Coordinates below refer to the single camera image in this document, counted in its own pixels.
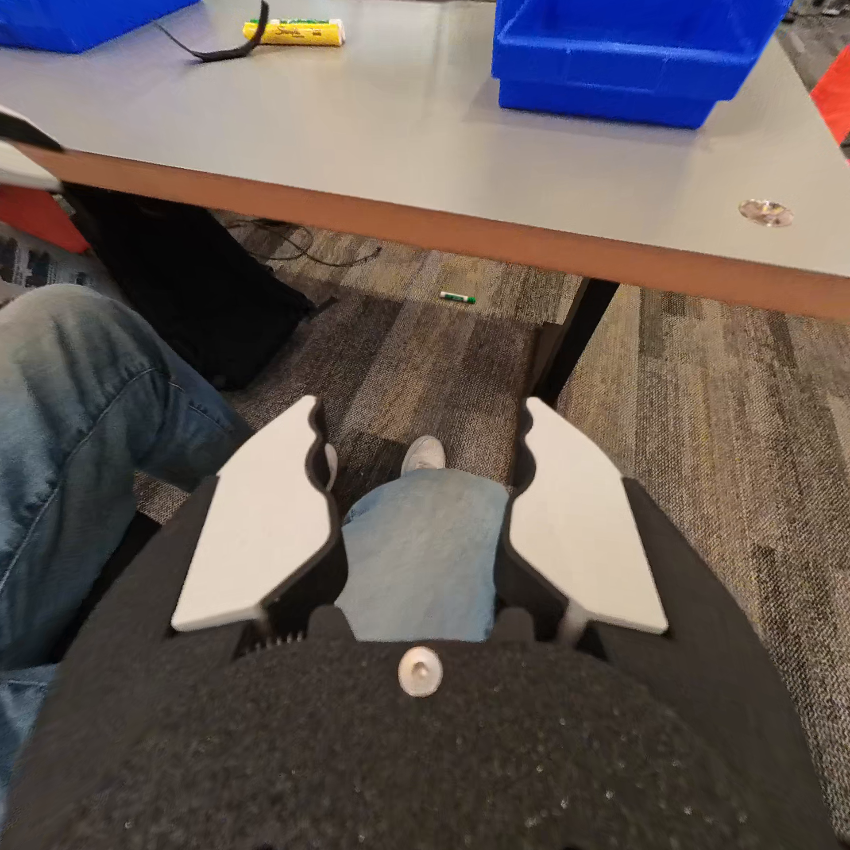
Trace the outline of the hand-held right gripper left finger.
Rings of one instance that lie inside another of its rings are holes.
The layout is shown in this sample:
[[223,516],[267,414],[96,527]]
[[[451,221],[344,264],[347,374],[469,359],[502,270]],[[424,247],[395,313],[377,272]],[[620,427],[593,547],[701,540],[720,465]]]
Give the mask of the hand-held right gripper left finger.
[[305,395],[257,431],[215,479],[172,615],[176,632],[252,623],[305,634],[313,611],[344,589],[348,563],[325,490],[321,401]]

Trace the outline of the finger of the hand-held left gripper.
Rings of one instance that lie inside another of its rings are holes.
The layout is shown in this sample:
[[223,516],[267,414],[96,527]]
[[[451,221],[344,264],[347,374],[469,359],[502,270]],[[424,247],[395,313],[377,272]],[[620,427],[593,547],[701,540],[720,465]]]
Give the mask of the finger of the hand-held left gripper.
[[60,193],[62,184],[17,144],[62,153],[63,147],[22,114],[1,107],[1,185]]

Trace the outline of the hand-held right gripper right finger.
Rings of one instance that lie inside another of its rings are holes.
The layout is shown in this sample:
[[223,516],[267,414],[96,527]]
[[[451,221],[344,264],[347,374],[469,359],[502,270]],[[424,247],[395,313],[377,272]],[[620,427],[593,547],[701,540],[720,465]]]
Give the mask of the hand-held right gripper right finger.
[[516,479],[495,555],[497,600],[533,640],[603,624],[661,636],[667,616],[619,468],[539,398],[522,403]]

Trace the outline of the blue plastic bin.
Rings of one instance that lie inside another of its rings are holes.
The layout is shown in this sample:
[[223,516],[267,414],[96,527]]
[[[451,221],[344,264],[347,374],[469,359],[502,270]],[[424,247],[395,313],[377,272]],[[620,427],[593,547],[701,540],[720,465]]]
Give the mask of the blue plastic bin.
[[732,100],[788,1],[499,1],[503,108],[700,128]]
[[79,54],[194,1],[3,1],[1,44]]

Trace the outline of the black desk leg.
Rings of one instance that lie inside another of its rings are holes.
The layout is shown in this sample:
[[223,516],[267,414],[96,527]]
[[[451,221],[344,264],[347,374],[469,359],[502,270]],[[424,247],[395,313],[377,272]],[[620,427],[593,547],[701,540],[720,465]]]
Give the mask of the black desk leg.
[[530,395],[557,408],[560,394],[619,287],[617,282],[581,279],[564,321],[542,326],[530,374]]

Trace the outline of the red object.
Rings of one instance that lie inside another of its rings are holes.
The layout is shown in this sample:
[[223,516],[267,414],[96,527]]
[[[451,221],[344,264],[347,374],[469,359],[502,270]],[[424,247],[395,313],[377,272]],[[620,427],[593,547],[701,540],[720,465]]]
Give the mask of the red object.
[[811,92],[824,124],[835,143],[842,145],[849,133],[849,64],[848,54],[841,54],[827,69]]
[[1,185],[1,221],[71,253],[90,249],[69,214],[42,189]]

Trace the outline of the person's right leg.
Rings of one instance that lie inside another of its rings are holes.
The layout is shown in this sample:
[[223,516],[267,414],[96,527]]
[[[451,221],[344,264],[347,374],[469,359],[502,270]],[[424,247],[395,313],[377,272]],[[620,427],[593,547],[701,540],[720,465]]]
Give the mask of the person's right leg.
[[508,492],[471,473],[418,470],[346,516],[348,579],[335,605],[360,642],[483,642]]

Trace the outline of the person's leg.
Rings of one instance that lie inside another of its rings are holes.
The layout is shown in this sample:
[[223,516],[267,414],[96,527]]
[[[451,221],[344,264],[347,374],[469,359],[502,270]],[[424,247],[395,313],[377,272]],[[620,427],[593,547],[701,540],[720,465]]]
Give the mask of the person's leg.
[[360,642],[483,642],[508,492],[471,473],[418,470],[346,516],[348,579],[335,605]]
[[252,428],[125,304],[52,285],[1,313],[1,784],[54,647],[136,514],[138,472],[192,492]]

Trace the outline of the person's left leg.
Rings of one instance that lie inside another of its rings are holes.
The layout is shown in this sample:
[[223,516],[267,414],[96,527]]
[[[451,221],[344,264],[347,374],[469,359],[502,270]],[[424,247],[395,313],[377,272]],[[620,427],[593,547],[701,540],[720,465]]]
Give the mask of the person's left leg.
[[192,492],[252,428],[125,304],[52,285],[1,313],[1,784],[54,647],[136,514],[138,472]]

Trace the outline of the black bag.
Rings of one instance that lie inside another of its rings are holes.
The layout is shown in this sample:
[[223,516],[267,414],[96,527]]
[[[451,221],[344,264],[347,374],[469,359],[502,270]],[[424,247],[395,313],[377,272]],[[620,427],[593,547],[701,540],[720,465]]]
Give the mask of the black bag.
[[215,388],[249,386],[315,310],[207,209],[73,183],[63,196],[128,302]]

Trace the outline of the yellow highlighter marker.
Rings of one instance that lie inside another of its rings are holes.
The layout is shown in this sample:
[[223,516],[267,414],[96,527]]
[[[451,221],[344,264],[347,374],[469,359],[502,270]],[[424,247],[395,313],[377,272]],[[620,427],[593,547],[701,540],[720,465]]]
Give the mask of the yellow highlighter marker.
[[340,19],[268,19],[261,45],[342,47],[346,36]]

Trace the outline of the clear round disc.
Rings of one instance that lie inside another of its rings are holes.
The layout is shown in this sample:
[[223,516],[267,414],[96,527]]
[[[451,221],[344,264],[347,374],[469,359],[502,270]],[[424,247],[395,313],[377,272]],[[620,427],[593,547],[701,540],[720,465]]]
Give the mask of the clear round disc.
[[794,213],[790,207],[767,199],[747,199],[738,204],[740,215],[746,220],[767,228],[785,228],[792,225]]

